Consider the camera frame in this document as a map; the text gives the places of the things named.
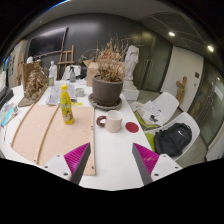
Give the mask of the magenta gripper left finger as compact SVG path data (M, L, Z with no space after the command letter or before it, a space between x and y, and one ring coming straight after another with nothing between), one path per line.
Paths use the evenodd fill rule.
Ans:
M90 144L86 143L64 155L65 161L72 174L70 179L72 183L76 185L80 183L90 153Z

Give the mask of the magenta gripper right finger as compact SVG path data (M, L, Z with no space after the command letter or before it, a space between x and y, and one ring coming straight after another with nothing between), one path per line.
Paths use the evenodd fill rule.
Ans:
M132 153L143 181L143 185L152 183L153 180L151 174L159 159L159 155L137 143L133 144Z

